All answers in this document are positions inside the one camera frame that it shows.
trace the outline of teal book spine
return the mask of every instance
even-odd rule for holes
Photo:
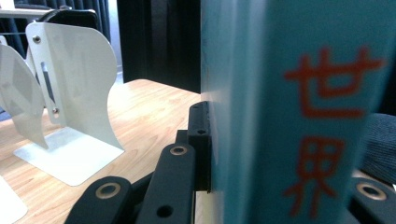
[[[394,60],[395,1],[202,1],[218,223],[339,223]]]

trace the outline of book spine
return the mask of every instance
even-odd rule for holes
[[[202,6],[218,220],[336,223],[392,66],[396,4]]]

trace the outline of black fabric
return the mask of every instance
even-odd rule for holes
[[[97,16],[91,10],[53,10],[38,21],[97,29]]]
[[[201,90],[200,0],[118,0],[124,82]]]
[[[365,154],[361,170],[387,183],[396,184],[396,117],[369,117]]]
[[[97,30],[110,41],[110,21],[108,13],[108,0],[14,0],[19,8],[39,8],[42,6],[59,9],[61,6],[69,6],[72,9],[93,9],[98,17]],[[0,34],[6,35],[8,44],[13,47],[22,57],[25,57],[27,41],[25,32],[28,21],[25,19],[0,19]]]

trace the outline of black curtain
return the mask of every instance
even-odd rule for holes
[[[98,30],[110,41],[110,21],[108,0],[14,0],[16,8],[59,9],[68,6],[72,9],[93,9],[98,16]],[[23,58],[26,57],[27,40],[26,19],[0,19],[0,35],[4,35],[8,44]]]

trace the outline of book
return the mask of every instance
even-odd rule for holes
[[[396,2],[202,1],[215,223],[337,223],[393,64]]]

